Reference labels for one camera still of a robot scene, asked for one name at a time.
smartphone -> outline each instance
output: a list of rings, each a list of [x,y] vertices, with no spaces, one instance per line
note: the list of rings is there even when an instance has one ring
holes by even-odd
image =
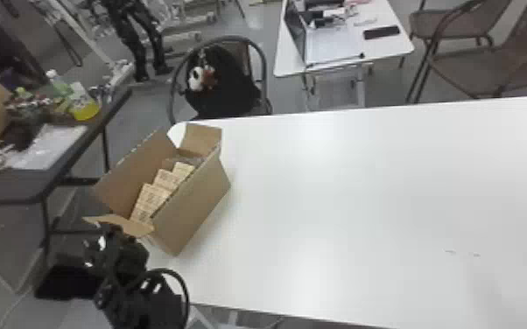
[[[378,27],[363,32],[363,38],[366,40],[388,37],[390,35],[400,34],[400,29],[396,25]]]

laptop screen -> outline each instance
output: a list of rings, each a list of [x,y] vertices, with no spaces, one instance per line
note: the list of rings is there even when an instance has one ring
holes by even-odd
[[[296,49],[299,50],[300,57],[306,63],[306,27],[292,0],[286,1],[284,22],[290,31],[290,35],[292,35]]]

plastic bottle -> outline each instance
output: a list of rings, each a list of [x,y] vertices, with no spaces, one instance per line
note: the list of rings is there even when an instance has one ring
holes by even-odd
[[[57,74],[57,71],[55,70],[49,70],[46,73],[47,78],[51,81],[51,84],[57,90],[57,92],[64,97],[67,97],[74,93],[74,90],[69,87],[69,85],[63,81],[63,78],[59,74]]]

bag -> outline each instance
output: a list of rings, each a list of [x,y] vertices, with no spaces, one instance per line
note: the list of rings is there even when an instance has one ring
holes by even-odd
[[[201,91],[190,89],[189,79],[195,67],[212,67],[216,83]],[[261,97],[250,76],[245,75],[233,54],[212,45],[192,56],[186,66],[186,101],[200,119],[241,116],[254,107]]]

yellow container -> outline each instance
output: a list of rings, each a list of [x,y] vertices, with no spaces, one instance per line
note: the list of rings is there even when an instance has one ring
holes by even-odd
[[[100,112],[100,107],[98,103],[93,100],[90,100],[83,107],[72,106],[70,112],[77,121],[86,121],[93,118],[95,115]]]
[[[72,113],[72,116],[74,116],[75,120],[86,121],[100,112],[98,103],[96,103],[96,101],[90,97],[81,83],[74,82],[70,87],[74,93],[69,96],[69,98],[73,101],[72,107],[69,109],[69,111]]]

